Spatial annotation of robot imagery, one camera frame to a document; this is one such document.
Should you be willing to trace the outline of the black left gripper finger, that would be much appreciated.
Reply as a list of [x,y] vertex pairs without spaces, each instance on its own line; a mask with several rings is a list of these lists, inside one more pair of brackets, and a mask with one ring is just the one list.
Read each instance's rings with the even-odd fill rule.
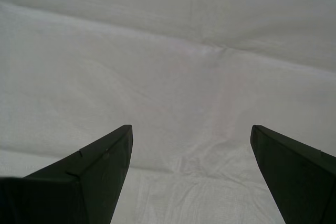
[[110,223],[133,146],[123,125],[25,177],[1,178],[1,223]]
[[254,125],[250,143],[285,223],[335,223],[335,157]]

